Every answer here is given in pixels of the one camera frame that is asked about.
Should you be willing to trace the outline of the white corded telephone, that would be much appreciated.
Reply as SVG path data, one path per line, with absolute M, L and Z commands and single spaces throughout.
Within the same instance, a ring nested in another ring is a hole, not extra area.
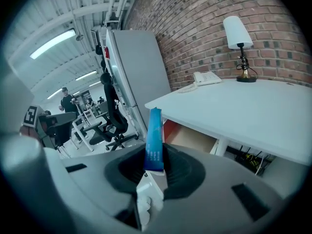
M 192 92 L 200 86 L 218 84 L 222 81 L 221 78 L 219 78 L 213 72 L 206 72 L 206 73 L 194 72 L 193 78 L 194 78 L 193 84 L 185 88 L 179 89 L 178 93 L 182 94 L 182 93 Z

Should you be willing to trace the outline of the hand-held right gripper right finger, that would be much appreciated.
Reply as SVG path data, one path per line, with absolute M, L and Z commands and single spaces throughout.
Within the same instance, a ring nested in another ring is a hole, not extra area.
M 286 201 L 261 178 L 223 156 L 165 144 L 168 188 L 151 234 L 260 234 Z

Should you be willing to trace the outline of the table lamp with white shade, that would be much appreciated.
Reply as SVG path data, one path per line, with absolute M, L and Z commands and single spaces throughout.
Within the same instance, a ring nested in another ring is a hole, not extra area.
M 244 49 L 253 47 L 254 43 L 244 26 L 241 19 L 237 16 L 229 16 L 224 19 L 223 26 L 227 38 L 228 48 L 231 50 L 240 50 L 241 63 L 236 66 L 237 70 L 241 70 L 242 74 L 236 77 L 236 81 L 243 83 L 254 83 L 257 81 L 258 74 L 251 69 L 256 76 L 249 74 L 249 61 L 245 55 Z

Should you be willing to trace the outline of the white desk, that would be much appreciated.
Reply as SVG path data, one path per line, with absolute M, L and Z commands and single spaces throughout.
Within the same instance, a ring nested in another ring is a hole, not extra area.
M 146 104 L 164 118 L 221 141 L 304 165 L 312 163 L 312 88 L 273 80 L 225 79 Z

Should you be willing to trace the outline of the white drawer with wooden inside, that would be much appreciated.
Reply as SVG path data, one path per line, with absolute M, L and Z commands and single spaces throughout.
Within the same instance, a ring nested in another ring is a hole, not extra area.
M 218 147 L 218 139 L 171 120 L 165 121 L 163 131 L 164 141 L 167 144 L 183 146 L 211 154 L 214 154 Z

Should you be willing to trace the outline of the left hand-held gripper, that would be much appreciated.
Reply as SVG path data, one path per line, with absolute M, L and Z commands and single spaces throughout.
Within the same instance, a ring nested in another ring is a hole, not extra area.
M 70 140 L 76 113 L 58 115 L 30 105 L 23 120 L 23 135 L 35 138 L 43 147 L 56 148 Z

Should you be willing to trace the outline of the black high-back office chair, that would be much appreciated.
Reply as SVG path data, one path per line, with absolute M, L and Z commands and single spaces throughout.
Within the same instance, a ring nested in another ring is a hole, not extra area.
M 120 112 L 118 108 L 119 98 L 113 86 L 113 79 L 108 72 L 101 75 L 100 81 L 104 86 L 104 92 L 106 96 L 104 113 L 99 115 L 105 119 L 105 123 L 98 122 L 87 128 L 85 131 L 95 131 L 92 138 L 89 140 L 90 145 L 96 145 L 103 141 L 106 141 L 106 150 L 114 151 L 118 147 L 124 148 L 123 143 L 135 139 L 138 140 L 139 135 L 132 134 L 124 136 L 127 132 L 129 124 L 126 117 Z

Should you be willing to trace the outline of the short ceiling light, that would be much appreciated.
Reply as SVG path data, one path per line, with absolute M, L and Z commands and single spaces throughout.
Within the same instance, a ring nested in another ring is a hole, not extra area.
M 92 71 L 92 72 L 89 72 L 89 73 L 87 73 L 87 74 L 85 74 L 85 75 L 83 75 L 83 76 L 77 78 L 76 81 L 82 80 L 82 79 L 84 79 L 84 78 L 86 78 L 86 77 L 89 77 L 89 76 L 94 75 L 94 74 L 97 74 L 97 73 L 98 73 L 98 72 L 97 72 L 96 70 L 94 70 L 94 71 Z

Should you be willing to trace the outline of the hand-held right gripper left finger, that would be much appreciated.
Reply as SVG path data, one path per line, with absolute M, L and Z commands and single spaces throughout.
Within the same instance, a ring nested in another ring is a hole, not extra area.
M 48 228 L 141 228 L 143 145 L 72 159 L 44 148 L 44 155 Z

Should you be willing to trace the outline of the long ceiling light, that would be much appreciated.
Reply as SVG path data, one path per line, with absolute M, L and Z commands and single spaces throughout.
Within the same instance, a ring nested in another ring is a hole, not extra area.
M 74 37 L 76 35 L 76 32 L 74 29 L 70 29 L 56 37 L 54 37 L 53 39 L 49 40 L 48 42 L 46 42 L 44 45 L 42 45 L 40 48 L 38 48 L 36 51 L 34 51 L 31 55 L 30 58 L 31 59 L 36 59 L 38 58 L 40 55 L 42 55 L 43 53 L 45 53 L 46 51 L 48 51 L 49 49 L 51 49 L 52 47 L 56 46 L 57 44 L 71 38 Z

